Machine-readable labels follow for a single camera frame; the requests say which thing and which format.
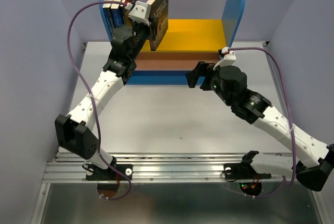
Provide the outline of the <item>Animal Farm book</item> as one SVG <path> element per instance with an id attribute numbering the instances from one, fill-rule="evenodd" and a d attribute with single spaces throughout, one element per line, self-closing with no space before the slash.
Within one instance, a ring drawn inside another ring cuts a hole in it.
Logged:
<path id="1" fill-rule="evenodd" d="M 113 27 L 112 27 L 112 22 L 110 20 L 110 4 L 109 3 L 103 4 L 102 9 L 103 9 L 106 24 L 107 24 L 107 27 L 108 27 L 109 36 L 111 36 Z"/>

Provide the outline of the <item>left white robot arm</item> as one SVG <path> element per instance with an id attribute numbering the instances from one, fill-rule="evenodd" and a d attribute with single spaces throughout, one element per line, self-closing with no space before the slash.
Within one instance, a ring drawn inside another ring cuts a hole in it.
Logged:
<path id="1" fill-rule="evenodd" d="M 113 180 L 121 176 L 116 172 L 116 158 L 101 148 L 101 134 L 92 131 L 100 126 L 98 116 L 106 105 L 132 77 L 137 67 L 136 58 L 149 34 L 150 29 L 144 23 L 114 29 L 112 48 L 96 83 L 75 108 L 55 119 L 58 145 L 89 161 L 91 165 L 86 171 L 93 180 Z"/>

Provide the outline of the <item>A Tale of Two Cities book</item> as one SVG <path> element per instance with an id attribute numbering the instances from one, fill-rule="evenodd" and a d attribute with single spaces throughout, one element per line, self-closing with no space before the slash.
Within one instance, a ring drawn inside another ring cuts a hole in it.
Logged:
<path id="1" fill-rule="evenodd" d="M 147 0 L 147 4 L 150 5 L 150 51 L 156 51 L 169 27 L 169 0 Z"/>

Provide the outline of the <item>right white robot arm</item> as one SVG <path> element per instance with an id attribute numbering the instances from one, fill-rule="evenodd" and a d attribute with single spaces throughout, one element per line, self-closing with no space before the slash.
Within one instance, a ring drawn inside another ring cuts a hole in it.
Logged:
<path id="1" fill-rule="evenodd" d="M 316 140 L 297 126 L 291 127 L 271 101 L 248 89 L 247 75 L 238 67 L 215 67 L 200 61 L 185 77 L 190 88 L 203 77 L 201 90 L 212 90 L 237 117 L 295 151 L 295 157 L 249 151 L 241 162 L 225 164 L 223 174 L 227 180 L 269 179 L 273 175 L 290 178 L 295 175 L 307 189 L 315 192 L 323 189 L 333 171 L 333 145 Z"/>

